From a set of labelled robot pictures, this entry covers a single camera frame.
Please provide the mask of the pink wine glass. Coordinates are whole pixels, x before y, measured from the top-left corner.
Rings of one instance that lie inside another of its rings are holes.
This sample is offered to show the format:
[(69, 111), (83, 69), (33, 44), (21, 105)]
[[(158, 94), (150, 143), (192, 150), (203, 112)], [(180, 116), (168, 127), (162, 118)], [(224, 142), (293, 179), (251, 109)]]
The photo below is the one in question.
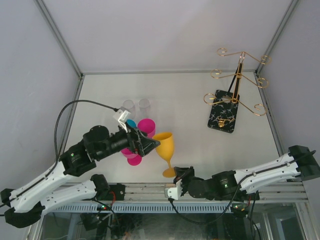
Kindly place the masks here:
[(156, 133), (156, 123), (151, 118), (143, 118), (138, 122), (137, 127), (147, 133), (148, 138), (152, 138)]
[(120, 152), (126, 157), (128, 164), (131, 166), (137, 166), (142, 162), (142, 157), (137, 153), (131, 152), (128, 148), (124, 148)]

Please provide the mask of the yellow wine glass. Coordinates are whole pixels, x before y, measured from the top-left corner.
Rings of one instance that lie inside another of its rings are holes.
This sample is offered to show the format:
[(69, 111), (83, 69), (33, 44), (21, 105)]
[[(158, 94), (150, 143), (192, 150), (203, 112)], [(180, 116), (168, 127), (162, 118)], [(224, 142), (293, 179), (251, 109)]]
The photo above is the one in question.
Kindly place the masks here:
[(175, 170), (171, 165), (171, 159), (175, 151), (175, 143), (171, 132), (161, 132), (153, 136), (153, 139), (160, 142), (156, 147), (157, 154), (166, 161), (168, 168), (163, 171), (162, 175), (165, 178), (173, 178), (176, 176)]

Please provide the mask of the cyan wine glass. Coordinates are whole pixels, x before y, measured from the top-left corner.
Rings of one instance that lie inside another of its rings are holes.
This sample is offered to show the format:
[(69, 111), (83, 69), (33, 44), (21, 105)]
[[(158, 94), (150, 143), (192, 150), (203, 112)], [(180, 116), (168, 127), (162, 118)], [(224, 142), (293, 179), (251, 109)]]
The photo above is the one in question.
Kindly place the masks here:
[(128, 119), (128, 120), (126, 121), (126, 123), (127, 123), (131, 128), (136, 128), (136, 127), (137, 127), (136, 123), (135, 123), (132, 119)]

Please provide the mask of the clear champagne flute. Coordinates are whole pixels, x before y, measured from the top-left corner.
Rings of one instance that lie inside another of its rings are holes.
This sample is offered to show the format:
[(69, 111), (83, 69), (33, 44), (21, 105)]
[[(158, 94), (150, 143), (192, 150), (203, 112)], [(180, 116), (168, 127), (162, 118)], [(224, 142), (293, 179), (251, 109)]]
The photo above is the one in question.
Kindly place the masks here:
[(151, 102), (147, 98), (143, 98), (138, 102), (140, 118), (146, 119), (150, 117)]
[(136, 118), (136, 106), (132, 100), (125, 100), (122, 106), (130, 112), (129, 119), (134, 120)]

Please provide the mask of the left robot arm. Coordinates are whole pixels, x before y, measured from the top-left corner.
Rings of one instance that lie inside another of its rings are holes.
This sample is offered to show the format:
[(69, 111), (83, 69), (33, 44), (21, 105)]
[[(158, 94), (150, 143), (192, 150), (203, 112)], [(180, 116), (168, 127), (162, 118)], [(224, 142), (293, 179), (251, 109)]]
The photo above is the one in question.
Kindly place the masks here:
[(136, 127), (110, 134), (105, 126), (96, 125), (37, 178), (20, 188), (1, 191), (1, 201), (9, 207), (3, 214), (4, 220), (21, 229), (66, 204), (81, 200), (104, 200), (109, 196), (110, 186), (102, 174), (94, 174), (90, 179), (65, 189), (59, 187), (94, 169), (97, 161), (123, 149), (130, 149), (144, 157), (160, 144)]

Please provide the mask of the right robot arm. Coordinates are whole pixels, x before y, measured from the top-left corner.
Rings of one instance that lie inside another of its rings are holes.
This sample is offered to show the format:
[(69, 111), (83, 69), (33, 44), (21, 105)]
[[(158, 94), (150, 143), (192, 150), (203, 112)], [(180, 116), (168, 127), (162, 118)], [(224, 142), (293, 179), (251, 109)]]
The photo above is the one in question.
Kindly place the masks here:
[(300, 178), (302, 181), (320, 176), (320, 166), (308, 147), (294, 145), (277, 159), (256, 167), (223, 171), (209, 179), (195, 176), (190, 167), (175, 167), (173, 185), (165, 189), (168, 199), (178, 200), (185, 193), (195, 199), (243, 202), (267, 185)]

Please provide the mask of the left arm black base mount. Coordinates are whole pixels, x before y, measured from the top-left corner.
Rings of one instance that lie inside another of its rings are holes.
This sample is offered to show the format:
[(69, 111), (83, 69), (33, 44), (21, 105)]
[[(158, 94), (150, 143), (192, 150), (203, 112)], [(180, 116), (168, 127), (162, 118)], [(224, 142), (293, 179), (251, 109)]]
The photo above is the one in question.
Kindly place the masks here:
[(123, 201), (125, 199), (126, 186), (124, 184), (111, 184), (108, 193), (103, 193), (96, 199), (98, 201)]

